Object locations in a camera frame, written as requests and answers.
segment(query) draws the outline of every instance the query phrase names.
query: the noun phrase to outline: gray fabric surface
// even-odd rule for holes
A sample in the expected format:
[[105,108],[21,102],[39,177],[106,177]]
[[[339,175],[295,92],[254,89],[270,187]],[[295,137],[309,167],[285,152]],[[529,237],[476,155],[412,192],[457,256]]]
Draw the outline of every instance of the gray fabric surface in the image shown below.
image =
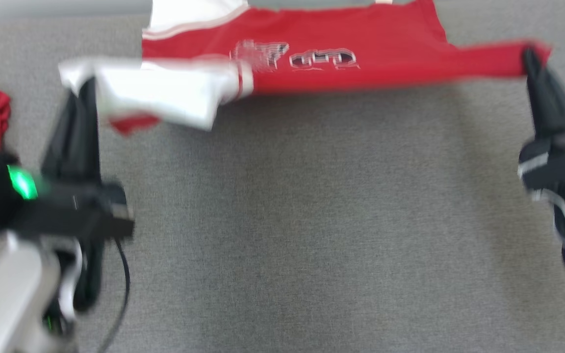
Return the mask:
[[[552,43],[565,81],[565,1],[437,10],[453,43]],[[63,99],[57,63],[138,56],[147,19],[0,25],[6,139],[28,167]],[[137,216],[130,309],[110,351],[565,352],[559,242],[516,176],[531,134],[524,80],[252,98],[220,109],[213,132],[103,129],[103,170]],[[83,353],[121,304],[114,246],[104,275]]]

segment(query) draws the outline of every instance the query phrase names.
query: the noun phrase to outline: black cable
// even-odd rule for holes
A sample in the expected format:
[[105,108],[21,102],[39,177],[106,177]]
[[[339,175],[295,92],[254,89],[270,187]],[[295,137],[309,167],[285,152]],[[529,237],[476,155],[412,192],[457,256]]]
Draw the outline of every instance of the black cable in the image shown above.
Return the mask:
[[126,275],[126,293],[124,294],[124,303],[121,306],[121,311],[119,311],[119,317],[112,325],[112,328],[106,335],[106,338],[103,340],[102,345],[97,350],[97,353],[104,353],[107,351],[112,341],[115,339],[117,335],[117,331],[119,331],[119,327],[124,320],[124,316],[126,315],[126,309],[128,308],[128,298],[130,297],[130,268],[128,267],[128,260],[126,260],[126,254],[124,254],[123,248],[121,248],[121,243],[119,243],[118,239],[115,239],[115,244],[117,244],[117,250],[119,250],[119,255],[121,256],[121,261],[124,264],[124,275]]

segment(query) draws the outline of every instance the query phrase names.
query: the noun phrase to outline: green led indicator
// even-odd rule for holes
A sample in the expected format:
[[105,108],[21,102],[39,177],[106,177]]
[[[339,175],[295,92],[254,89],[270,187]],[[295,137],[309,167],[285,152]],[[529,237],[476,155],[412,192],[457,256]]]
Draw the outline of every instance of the green led indicator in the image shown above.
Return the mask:
[[23,199],[33,200],[38,197],[34,178],[32,178],[27,170],[9,165],[8,173],[10,174],[12,187],[14,188],[14,190],[16,190],[16,192],[19,193],[19,195],[23,197]]

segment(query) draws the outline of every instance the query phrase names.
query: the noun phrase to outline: graphic print on shirt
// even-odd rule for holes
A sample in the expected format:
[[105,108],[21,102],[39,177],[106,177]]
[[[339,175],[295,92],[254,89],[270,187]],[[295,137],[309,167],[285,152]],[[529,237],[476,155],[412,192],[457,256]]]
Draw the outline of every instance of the graphic print on shirt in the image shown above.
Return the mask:
[[231,58],[250,64],[255,71],[274,71],[278,69],[278,60],[289,50],[287,43],[255,43],[244,40],[235,45]]
[[356,67],[357,57],[348,49],[309,50],[289,57],[291,67],[297,70],[323,70],[334,66],[335,69]]

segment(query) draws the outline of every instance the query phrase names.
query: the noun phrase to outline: white fabric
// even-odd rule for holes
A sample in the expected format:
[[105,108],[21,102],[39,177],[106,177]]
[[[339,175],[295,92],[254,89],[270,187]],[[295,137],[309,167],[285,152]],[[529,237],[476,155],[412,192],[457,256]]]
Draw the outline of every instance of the white fabric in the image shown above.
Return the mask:
[[153,0],[150,26],[143,37],[218,26],[247,8],[247,0]]
[[221,103],[253,91],[251,69],[227,59],[142,63],[79,58],[61,63],[59,69],[63,85],[76,94],[86,80],[96,77],[101,120],[146,113],[170,123],[211,130]]

